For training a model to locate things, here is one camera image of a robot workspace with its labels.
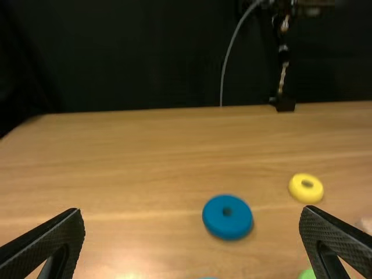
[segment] black backdrop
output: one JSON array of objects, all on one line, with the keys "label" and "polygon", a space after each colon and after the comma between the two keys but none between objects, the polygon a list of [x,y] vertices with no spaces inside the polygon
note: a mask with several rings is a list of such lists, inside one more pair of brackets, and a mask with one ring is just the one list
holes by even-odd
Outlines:
[{"label": "black backdrop", "polygon": [[[45,110],[218,104],[221,65],[238,21],[234,1],[0,1],[11,21],[11,31],[1,27],[3,54],[17,60],[7,63],[12,78],[3,75],[3,84],[11,80],[19,89],[22,80],[19,91],[37,91]],[[363,5],[295,23],[288,86],[299,101],[370,99],[372,9]],[[275,70],[264,51],[267,35],[257,14],[243,25],[227,66],[225,105],[267,101]],[[14,65],[18,70],[10,70]]]}]

